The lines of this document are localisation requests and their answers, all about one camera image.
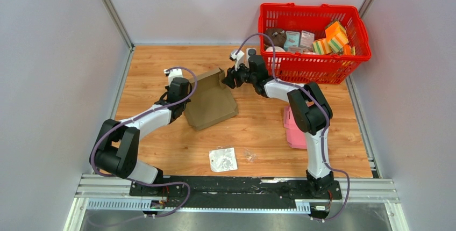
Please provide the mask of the brown cardboard box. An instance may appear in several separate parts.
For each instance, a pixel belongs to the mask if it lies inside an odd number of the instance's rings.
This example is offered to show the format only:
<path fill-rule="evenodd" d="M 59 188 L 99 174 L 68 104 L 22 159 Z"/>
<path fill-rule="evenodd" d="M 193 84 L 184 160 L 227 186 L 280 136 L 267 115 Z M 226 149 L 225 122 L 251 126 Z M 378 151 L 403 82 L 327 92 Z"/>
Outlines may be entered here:
<path fill-rule="evenodd" d="M 231 89 L 222 83 L 224 78 L 224 70 L 217 67 L 190 80 L 197 87 L 187 103 L 184 115 L 194 130 L 201 131 L 238 114 L 238 105 Z"/>

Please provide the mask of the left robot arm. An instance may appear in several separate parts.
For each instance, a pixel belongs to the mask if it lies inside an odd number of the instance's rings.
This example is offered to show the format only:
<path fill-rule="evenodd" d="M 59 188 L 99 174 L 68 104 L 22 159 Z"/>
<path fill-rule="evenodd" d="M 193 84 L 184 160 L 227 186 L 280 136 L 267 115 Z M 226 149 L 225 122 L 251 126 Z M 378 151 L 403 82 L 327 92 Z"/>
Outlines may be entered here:
<path fill-rule="evenodd" d="M 188 79 L 174 78 L 165 93 L 148 110 L 122 121 L 102 123 L 89 162 L 100 175 L 128 179 L 158 196 L 164 190 L 162 170 L 138 159 L 139 142 L 156 129 L 179 118 L 193 90 Z"/>

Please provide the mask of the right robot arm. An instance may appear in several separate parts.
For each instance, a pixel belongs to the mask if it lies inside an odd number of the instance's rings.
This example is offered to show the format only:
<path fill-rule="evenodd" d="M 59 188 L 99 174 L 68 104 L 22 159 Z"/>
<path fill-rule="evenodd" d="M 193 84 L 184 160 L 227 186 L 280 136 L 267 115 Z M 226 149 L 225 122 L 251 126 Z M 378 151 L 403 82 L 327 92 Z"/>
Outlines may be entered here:
<path fill-rule="evenodd" d="M 327 148 L 327 129 L 332 110 L 318 84 L 295 84 L 274 78 L 269 75 L 261 55 L 251 55 L 248 64 L 244 64 L 242 53 L 233 52 L 230 60 L 234 66 L 227 70 L 226 77 L 222 80 L 228 87 L 234 89 L 248 83 L 263 97 L 289 103 L 294 121 L 304 133 L 307 144 L 305 190 L 314 198 L 322 197 L 334 181 Z"/>

